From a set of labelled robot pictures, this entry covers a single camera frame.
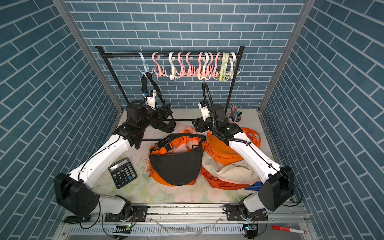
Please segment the pink hook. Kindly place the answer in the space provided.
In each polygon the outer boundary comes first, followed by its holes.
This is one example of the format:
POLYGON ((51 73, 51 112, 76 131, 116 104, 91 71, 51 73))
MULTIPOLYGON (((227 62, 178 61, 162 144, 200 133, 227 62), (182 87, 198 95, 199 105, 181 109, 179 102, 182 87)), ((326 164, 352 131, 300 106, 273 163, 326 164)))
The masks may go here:
POLYGON ((211 64, 213 63, 213 54, 212 53, 208 53, 209 55, 209 63, 207 65, 207 68, 206 68, 206 77, 208 78, 208 80, 212 77, 211 76, 211 64))
POLYGON ((203 80, 203 76, 202 76, 202 64, 201 64, 201 62, 202 62, 202 54, 203 54, 203 52, 200 52, 199 53, 199 56, 198 56, 198 63, 199 63, 199 66, 198 66, 198 68, 195 70, 195 76, 200 80, 200 81, 202 81, 203 80))
POLYGON ((186 75, 186 72, 185 72, 185 66, 183 64, 183 57, 181 56, 181 54, 182 54, 181 52, 178 53, 178 62, 180 65, 179 76, 180 78, 183 78, 186 75))
POLYGON ((193 69, 192 65, 190 64, 190 62, 189 62, 190 54, 191 54, 191 52, 187 52, 186 53, 186 63, 188 64, 188 72, 187 72, 188 78, 190 78, 190 77, 192 77, 194 75, 194 69, 193 69))
POLYGON ((212 77, 214 78, 214 79, 218 79, 218 75, 220 74, 218 71, 217 71, 217 67, 218 67, 218 61, 220 60, 220 54, 221 53, 217 53, 216 54, 216 57, 215 57, 215 66, 214 66, 214 68, 213 68, 213 70, 212 70, 212 77))
POLYGON ((155 65, 157 67, 157 68, 153 68, 154 73, 156 74, 156 76, 158 78, 160 78, 160 77, 168 77, 167 71, 164 69, 164 67, 161 67, 160 64, 156 61, 156 54, 158 54, 158 52, 154 52, 152 54, 152 60, 153 60, 153 62, 155 63, 155 65))

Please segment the white hook right end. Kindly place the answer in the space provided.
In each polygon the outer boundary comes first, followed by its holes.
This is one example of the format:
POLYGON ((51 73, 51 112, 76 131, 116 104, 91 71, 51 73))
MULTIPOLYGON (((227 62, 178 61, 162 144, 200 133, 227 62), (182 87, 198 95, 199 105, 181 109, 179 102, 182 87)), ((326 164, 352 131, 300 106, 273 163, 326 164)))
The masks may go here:
POLYGON ((229 60, 230 60, 231 68, 230 68, 229 77, 230 77, 230 79, 232 79, 234 76, 234 73, 235 73, 235 62, 237 61, 237 57, 236 57, 236 54, 234 52, 230 52, 230 56, 231 57, 229 58, 229 60))

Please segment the white hook left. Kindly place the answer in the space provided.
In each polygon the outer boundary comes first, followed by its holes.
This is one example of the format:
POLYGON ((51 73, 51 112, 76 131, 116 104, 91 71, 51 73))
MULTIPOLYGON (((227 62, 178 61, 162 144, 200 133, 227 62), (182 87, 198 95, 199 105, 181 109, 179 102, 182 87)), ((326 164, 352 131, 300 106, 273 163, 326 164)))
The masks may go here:
POLYGON ((177 69, 174 65, 175 57, 173 56, 174 52, 170 52, 168 55, 168 60, 171 65, 171 73, 168 75, 168 78, 173 81, 175 79, 179 79, 180 76, 177 74, 177 69))

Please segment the red white marker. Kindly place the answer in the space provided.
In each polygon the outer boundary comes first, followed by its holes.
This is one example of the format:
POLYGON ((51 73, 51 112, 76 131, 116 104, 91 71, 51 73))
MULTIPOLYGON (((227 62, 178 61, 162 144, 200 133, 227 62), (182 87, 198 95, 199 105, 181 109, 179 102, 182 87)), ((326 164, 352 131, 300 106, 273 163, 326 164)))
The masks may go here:
POLYGON ((302 234, 302 235, 303 234, 307 234, 307 231, 305 231, 305 230, 294 229, 294 228, 287 228, 287 227, 280 227, 280 226, 273 226, 273 230, 297 233, 297 234, 302 234))

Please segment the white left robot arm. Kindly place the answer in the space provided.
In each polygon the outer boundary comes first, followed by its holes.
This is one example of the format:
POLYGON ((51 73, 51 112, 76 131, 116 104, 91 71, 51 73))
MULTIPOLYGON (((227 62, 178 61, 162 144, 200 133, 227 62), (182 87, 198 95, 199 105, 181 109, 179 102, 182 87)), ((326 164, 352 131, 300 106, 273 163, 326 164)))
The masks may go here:
POLYGON ((141 142, 148 126, 172 117, 170 104, 154 108, 142 101, 127 105, 127 120, 118 126, 108 141, 83 164, 68 174, 60 173, 54 178, 54 190, 58 205, 84 218, 90 214, 113 214, 119 221, 131 219, 131 201, 121 196, 97 194, 93 186, 115 159, 141 142))

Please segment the pink metal pen bucket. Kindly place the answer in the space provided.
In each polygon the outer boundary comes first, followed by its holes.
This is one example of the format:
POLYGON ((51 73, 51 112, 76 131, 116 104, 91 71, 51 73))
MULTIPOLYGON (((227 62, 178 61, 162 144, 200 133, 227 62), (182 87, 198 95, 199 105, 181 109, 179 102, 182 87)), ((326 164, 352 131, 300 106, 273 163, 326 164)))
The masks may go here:
POLYGON ((229 121, 231 123, 236 123, 239 125, 242 120, 241 115, 242 115, 242 112, 239 110, 238 106, 232 105, 231 111, 229 114, 229 121))

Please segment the blue card device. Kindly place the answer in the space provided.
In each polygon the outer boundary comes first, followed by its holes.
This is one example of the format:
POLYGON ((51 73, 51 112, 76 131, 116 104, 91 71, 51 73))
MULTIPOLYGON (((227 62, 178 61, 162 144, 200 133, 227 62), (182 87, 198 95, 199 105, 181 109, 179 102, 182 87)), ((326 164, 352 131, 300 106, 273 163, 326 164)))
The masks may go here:
POLYGON ((255 184, 245 188, 247 191, 259 191, 263 186, 262 182, 256 182, 255 184))

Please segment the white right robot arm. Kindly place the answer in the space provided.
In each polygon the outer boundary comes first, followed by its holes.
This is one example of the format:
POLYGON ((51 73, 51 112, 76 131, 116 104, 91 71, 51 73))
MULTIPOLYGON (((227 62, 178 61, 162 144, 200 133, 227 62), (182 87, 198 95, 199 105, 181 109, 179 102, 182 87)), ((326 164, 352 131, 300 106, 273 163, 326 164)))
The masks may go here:
POLYGON ((229 123, 226 115, 220 118, 218 105, 214 105, 208 84, 202 83, 204 100, 199 103, 202 117, 193 120, 197 132, 211 131, 212 135, 225 143, 252 167, 263 183, 261 189, 239 202, 242 218, 249 219, 262 209, 275 211, 295 193, 295 175, 289 167, 281 167, 267 157, 246 133, 235 123, 229 123))

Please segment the white hook middle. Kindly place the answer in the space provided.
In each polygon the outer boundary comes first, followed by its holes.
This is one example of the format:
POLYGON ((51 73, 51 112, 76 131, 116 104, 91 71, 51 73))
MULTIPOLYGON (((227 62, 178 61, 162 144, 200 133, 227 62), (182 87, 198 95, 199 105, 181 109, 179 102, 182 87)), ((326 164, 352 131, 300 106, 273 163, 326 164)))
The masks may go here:
POLYGON ((209 56, 209 54, 207 52, 204 52, 204 54, 205 54, 205 60, 204 60, 204 65, 203 65, 201 77, 202 77, 202 79, 206 80, 207 79, 207 77, 206 77, 206 75, 207 75, 207 65, 209 63, 210 56, 209 56))

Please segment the green hook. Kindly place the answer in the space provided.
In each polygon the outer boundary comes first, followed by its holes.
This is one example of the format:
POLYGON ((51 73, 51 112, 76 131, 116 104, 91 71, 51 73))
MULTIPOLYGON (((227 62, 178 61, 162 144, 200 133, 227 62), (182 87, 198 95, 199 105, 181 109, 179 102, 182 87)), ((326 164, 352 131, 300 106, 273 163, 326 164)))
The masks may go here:
POLYGON ((219 82, 223 82, 226 78, 228 60, 229 60, 229 53, 223 53, 221 71, 219 75, 219 82))

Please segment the light blue hook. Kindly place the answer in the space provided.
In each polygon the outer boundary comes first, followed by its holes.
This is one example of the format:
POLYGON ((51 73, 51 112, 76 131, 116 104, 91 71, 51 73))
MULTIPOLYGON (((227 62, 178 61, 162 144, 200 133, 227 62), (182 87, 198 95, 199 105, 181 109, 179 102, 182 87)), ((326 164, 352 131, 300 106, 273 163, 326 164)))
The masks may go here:
POLYGON ((142 60, 143 68, 144 68, 143 70, 138 69, 139 72, 140 72, 141 74, 146 74, 146 73, 151 73, 151 74, 152 74, 153 71, 150 70, 150 68, 149 68, 148 64, 146 63, 145 57, 144 57, 144 55, 142 54, 142 52, 139 52, 139 55, 140 55, 140 58, 141 58, 141 60, 142 60))

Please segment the beige bag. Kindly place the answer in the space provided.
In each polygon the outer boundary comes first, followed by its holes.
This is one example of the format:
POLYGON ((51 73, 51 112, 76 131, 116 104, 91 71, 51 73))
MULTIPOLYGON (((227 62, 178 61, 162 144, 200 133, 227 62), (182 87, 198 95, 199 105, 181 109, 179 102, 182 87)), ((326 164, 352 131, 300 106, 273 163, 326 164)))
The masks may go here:
POLYGON ((208 153, 203 153, 202 167, 211 176, 227 183, 253 185, 259 181, 259 176, 245 160, 225 166, 217 162, 208 153))

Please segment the black calculator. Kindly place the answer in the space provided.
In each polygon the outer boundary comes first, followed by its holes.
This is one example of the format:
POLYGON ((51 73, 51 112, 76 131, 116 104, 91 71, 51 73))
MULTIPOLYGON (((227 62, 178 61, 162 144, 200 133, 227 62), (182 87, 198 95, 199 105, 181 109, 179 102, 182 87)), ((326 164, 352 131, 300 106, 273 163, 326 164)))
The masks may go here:
POLYGON ((138 174, 136 173, 129 158, 119 160, 109 166, 108 170, 117 189, 123 188, 138 177, 138 174))

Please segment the white hook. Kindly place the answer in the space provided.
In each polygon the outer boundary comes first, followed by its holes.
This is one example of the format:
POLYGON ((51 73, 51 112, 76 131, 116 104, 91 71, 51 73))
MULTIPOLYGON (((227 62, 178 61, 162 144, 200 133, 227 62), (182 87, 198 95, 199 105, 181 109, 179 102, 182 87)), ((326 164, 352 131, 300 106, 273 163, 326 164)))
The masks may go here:
POLYGON ((179 79, 180 76, 177 74, 177 69, 174 65, 175 57, 173 56, 174 52, 170 52, 168 55, 168 60, 171 65, 171 73, 168 75, 168 78, 173 81, 175 79, 179 79))
POLYGON ((204 54, 205 54, 205 60, 204 60, 204 65, 203 65, 201 77, 202 77, 202 79, 206 80, 207 79, 207 77, 206 77, 206 75, 207 75, 207 65, 209 63, 210 56, 209 56, 209 54, 207 52, 204 52, 204 54))

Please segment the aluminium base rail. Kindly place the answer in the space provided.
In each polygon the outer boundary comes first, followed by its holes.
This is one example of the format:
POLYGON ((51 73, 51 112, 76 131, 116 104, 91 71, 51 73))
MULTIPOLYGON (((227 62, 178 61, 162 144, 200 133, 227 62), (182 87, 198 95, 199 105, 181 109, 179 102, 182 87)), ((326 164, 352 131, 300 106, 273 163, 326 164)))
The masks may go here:
POLYGON ((253 218, 244 219, 237 212, 238 205, 210 204, 151 204, 134 205, 136 222, 119 222, 105 214, 92 216, 88 222, 62 223, 53 237, 55 240, 133 240, 171 237, 202 237, 219 239, 231 236, 255 240, 316 240, 314 227, 302 204, 280 207, 275 212, 259 210, 253 218), (307 234, 273 230, 273 226, 301 229, 307 234))

